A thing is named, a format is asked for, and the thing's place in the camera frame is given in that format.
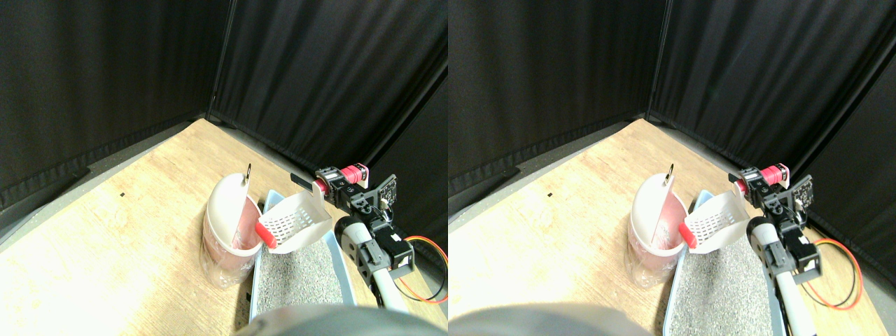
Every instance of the orange wire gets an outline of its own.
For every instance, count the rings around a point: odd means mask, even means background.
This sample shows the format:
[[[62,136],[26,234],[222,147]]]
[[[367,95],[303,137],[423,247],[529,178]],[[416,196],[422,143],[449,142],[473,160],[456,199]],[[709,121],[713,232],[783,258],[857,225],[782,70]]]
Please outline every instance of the orange wire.
[[[423,237],[423,236],[411,236],[411,237],[404,238],[404,240],[406,240],[406,241],[421,240],[421,241],[427,242],[431,246],[435,246],[435,248],[439,250],[439,254],[441,254],[442,258],[445,260],[445,268],[448,268],[448,255],[446,255],[445,252],[442,251],[442,247],[439,247],[439,245],[437,245],[432,240],[429,240],[429,238]],[[414,289],[411,289],[410,286],[408,286],[408,283],[404,282],[404,279],[398,278],[398,280],[401,281],[402,284],[404,284],[404,288],[408,289],[408,291],[410,291],[411,295],[413,295],[414,297],[417,297],[417,299],[419,299],[420,301],[426,302],[430,305],[438,305],[438,304],[441,304],[448,300],[448,294],[445,294],[445,297],[438,301],[427,300],[425,297],[421,297],[420,295],[415,293]]]
[[[852,252],[850,252],[850,251],[849,251],[843,244],[841,244],[839,241],[836,241],[836,240],[833,240],[833,239],[830,239],[830,238],[818,239],[818,240],[816,240],[816,241],[814,242],[814,244],[816,244],[817,246],[818,246],[818,245],[821,245],[821,244],[832,244],[832,245],[835,245],[835,246],[839,247],[839,248],[842,249],[843,251],[846,251],[846,254],[849,255],[849,259],[851,259],[851,260],[852,260],[852,263],[853,263],[854,265],[856,265],[856,272],[858,272],[858,295],[856,295],[856,300],[852,302],[852,305],[849,305],[849,306],[846,306],[846,307],[839,307],[839,306],[832,305],[830,302],[828,302],[827,300],[825,300],[824,297],[818,295],[818,292],[815,291],[815,288],[814,288],[814,287],[812,287],[812,282],[808,282],[808,284],[809,284],[809,288],[812,289],[812,292],[815,293],[815,296],[816,296],[816,297],[818,297],[820,300],[822,300],[822,302],[824,302],[824,305],[825,305],[825,306],[828,306],[828,307],[831,307],[831,308],[834,308],[834,309],[837,309],[837,310],[849,310],[849,309],[852,309],[852,307],[854,307],[854,306],[856,306],[856,304],[858,304],[858,300],[862,298],[862,288],[864,287],[864,285],[863,285],[864,282],[863,282],[863,280],[862,280],[862,269],[858,268],[858,262],[856,261],[856,257],[853,256],[853,255],[852,255]]]

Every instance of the litter scoop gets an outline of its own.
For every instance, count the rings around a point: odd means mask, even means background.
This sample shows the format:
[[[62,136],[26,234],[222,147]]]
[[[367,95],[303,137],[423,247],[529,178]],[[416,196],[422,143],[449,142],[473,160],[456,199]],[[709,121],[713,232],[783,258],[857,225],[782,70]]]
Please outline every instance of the litter scoop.
[[[323,207],[321,190],[312,185],[314,195],[301,192],[287,197],[255,224],[255,232],[272,254],[287,254],[310,246],[332,229],[332,217]]]
[[[744,209],[744,199],[733,192],[712,197],[678,225],[692,254],[707,254],[734,244],[746,235],[750,216]]]

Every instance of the metal hook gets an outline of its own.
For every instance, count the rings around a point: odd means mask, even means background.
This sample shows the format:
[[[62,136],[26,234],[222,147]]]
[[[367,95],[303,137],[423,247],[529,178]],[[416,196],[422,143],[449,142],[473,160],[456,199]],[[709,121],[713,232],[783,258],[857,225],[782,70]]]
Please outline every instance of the metal hook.
[[[675,167],[675,163],[673,163],[672,166],[669,166],[669,172],[666,173],[666,180],[663,181],[663,186],[666,186],[669,184],[669,178],[672,177],[672,168],[674,168],[674,167]]]

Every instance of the wooden table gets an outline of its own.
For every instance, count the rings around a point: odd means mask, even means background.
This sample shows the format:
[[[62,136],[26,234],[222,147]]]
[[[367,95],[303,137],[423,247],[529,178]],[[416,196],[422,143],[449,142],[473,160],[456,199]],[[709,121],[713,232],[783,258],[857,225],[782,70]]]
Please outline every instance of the wooden table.
[[[685,202],[702,189],[730,190],[724,171],[638,120],[453,231],[450,257],[462,267],[451,271],[449,318],[491,306],[578,302],[613,307],[661,333],[671,281],[635,286],[623,257],[635,192],[672,163],[674,190]],[[816,287],[843,297],[851,269],[835,254],[823,248],[827,279]],[[810,312],[820,334],[886,333],[868,297],[851,311],[810,306]]]
[[[3,333],[230,334],[246,325],[251,278],[219,289],[199,255],[211,189],[248,163],[255,200],[270,189],[302,192],[288,172],[200,120],[33,229],[0,254]],[[358,303],[375,306],[358,271],[349,274]],[[419,273],[405,279],[430,293]],[[412,314],[447,324],[438,306],[406,301]]]

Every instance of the black wire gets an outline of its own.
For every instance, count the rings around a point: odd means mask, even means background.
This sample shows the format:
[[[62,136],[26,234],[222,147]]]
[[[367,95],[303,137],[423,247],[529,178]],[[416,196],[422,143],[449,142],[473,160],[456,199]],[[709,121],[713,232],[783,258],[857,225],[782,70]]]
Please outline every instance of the black wire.
[[[417,240],[410,240],[409,242],[413,246],[414,245],[413,243],[417,242]],[[424,245],[429,246],[435,250],[435,246],[431,246],[430,244],[424,244]],[[448,282],[448,263],[446,263],[444,259],[442,260],[442,269],[444,270],[444,276],[442,277],[442,284],[439,285],[439,290],[437,290],[435,293],[433,293],[432,297],[429,297],[427,299],[429,301],[432,301],[435,297],[438,297],[439,294],[442,293],[442,290],[445,288],[445,283]],[[416,297],[412,297],[412,296],[408,295],[408,293],[405,293],[404,290],[401,290],[401,287],[398,288],[398,291],[401,292],[401,294],[403,294],[405,297],[407,297],[411,300],[414,300],[417,302],[423,302],[423,300],[420,300]]]
[[[839,249],[839,248],[837,248],[837,250],[840,251],[841,253],[843,253],[843,255],[846,255],[847,258],[849,258],[849,254],[847,254],[846,251],[843,251],[842,249]],[[840,302],[834,306],[845,305],[846,302],[849,301],[849,298],[852,297],[852,293],[856,291],[856,265],[852,262],[852,260],[849,261],[849,264],[852,265],[852,287],[849,289],[849,294],[846,295],[846,298],[844,298],[842,302]],[[815,299],[815,297],[813,297],[812,294],[809,294],[809,291],[806,290],[805,282],[799,284],[799,286],[803,288],[803,291],[806,293],[806,295],[808,295],[809,298],[811,298],[813,301],[815,301],[815,303],[822,305],[822,306],[828,306],[828,305],[825,305],[824,302],[821,302],[821,301]]]

